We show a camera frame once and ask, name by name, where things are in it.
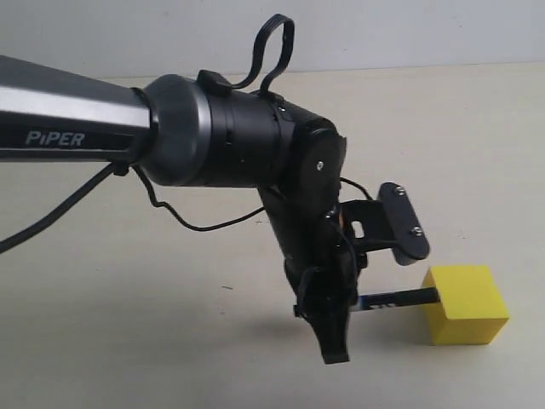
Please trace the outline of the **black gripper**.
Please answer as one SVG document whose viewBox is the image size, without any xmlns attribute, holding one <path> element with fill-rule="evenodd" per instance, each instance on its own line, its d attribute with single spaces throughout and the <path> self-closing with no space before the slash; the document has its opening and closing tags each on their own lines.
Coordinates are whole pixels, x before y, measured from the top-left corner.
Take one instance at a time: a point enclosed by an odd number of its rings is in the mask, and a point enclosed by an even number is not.
<svg viewBox="0 0 545 409">
<path fill-rule="evenodd" d="M 349 309 L 356 303 L 360 274 L 359 255 L 353 243 L 340 239 L 325 266 L 304 264 L 288 257 L 284 260 L 284 272 L 295 294 L 293 314 L 312 327 L 324 363 L 350 361 Z"/>
</svg>

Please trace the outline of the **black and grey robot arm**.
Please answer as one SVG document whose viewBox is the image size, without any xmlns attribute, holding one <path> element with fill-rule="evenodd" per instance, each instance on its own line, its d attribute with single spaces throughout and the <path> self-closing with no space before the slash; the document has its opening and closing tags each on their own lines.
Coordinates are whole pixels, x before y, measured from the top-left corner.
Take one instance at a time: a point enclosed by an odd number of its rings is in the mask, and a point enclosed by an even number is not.
<svg viewBox="0 0 545 409">
<path fill-rule="evenodd" d="M 339 200 L 347 141 L 267 89 L 205 73 L 124 87 L 3 56 L 1 159 L 106 164 L 147 188 L 254 188 L 284 257 L 295 313 L 327 364 L 348 361 L 359 260 Z"/>
</svg>

